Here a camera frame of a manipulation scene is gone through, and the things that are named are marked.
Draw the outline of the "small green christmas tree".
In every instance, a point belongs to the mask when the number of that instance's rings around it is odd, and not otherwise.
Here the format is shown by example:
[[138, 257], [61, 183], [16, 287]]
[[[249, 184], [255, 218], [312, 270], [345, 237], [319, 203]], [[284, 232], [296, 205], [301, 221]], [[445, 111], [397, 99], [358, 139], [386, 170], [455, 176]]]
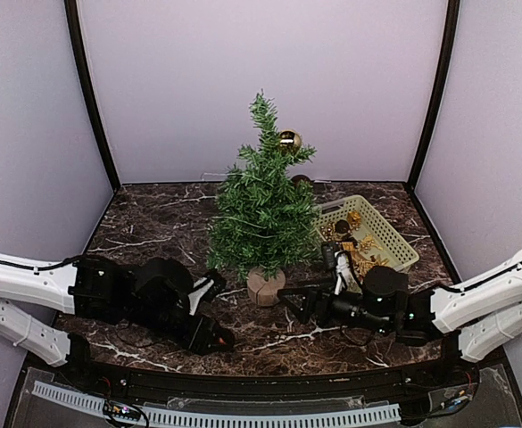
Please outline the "small green christmas tree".
[[207, 265], [246, 281], [257, 268], [273, 280], [286, 268], [317, 257], [318, 217], [312, 185], [295, 187], [288, 170], [312, 160], [316, 149], [279, 150], [278, 109], [258, 92], [249, 106], [259, 143], [242, 145], [220, 184], [211, 219]]

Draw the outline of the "beige plastic basket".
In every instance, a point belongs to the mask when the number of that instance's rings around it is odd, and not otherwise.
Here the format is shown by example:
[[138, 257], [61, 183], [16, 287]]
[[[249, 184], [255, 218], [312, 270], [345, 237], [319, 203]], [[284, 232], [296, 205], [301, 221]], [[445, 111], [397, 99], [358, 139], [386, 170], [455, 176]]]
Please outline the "beige plastic basket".
[[[350, 211], [357, 210], [361, 216], [361, 226], [353, 229], [350, 237], [356, 240], [354, 247], [358, 256], [369, 259], [379, 256], [389, 259], [389, 266], [402, 273], [408, 273], [419, 261], [418, 253], [407, 243], [391, 224], [361, 195], [353, 195], [317, 206], [319, 213], [314, 225], [322, 242], [332, 238], [338, 220], [346, 220]], [[358, 251], [358, 243], [365, 235], [372, 235], [382, 247], [382, 251], [372, 249], [368, 254]]]

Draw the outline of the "shiny gold bauble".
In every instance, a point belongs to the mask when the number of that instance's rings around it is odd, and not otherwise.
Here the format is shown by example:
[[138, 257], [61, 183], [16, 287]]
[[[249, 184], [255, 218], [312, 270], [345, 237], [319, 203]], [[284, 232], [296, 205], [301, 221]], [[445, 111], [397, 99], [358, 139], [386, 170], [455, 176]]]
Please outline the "shiny gold bauble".
[[284, 154], [294, 154], [302, 147], [302, 137], [292, 129], [282, 130], [278, 139], [279, 150]]

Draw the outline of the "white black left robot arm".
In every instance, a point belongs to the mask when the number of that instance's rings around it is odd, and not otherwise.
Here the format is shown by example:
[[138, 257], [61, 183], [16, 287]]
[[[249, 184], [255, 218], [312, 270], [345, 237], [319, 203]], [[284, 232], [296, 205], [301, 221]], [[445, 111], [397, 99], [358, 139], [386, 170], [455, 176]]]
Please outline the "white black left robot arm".
[[43, 261], [0, 253], [0, 335], [49, 366], [66, 366], [67, 376], [79, 387], [92, 389], [101, 381], [101, 370], [89, 360], [87, 340], [42, 323], [17, 307], [18, 302], [109, 325], [128, 321], [204, 356], [234, 347], [235, 336], [198, 311], [201, 302], [212, 300], [226, 284], [215, 269], [194, 280], [174, 259], [123, 265], [86, 254]]

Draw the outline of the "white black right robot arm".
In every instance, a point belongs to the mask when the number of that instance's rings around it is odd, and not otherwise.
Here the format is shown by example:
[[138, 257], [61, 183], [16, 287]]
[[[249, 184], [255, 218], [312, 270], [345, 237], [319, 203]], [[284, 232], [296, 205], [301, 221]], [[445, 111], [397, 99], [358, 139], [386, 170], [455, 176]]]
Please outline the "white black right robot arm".
[[440, 387], [463, 375], [465, 361], [476, 363], [522, 333], [522, 250], [468, 281], [412, 293], [407, 275], [388, 266], [374, 266], [358, 280], [351, 248], [350, 242], [323, 243], [332, 279], [278, 291], [299, 322], [393, 333], [407, 346], [450, 337], [459, 354], [446, 353], [430, 368]]

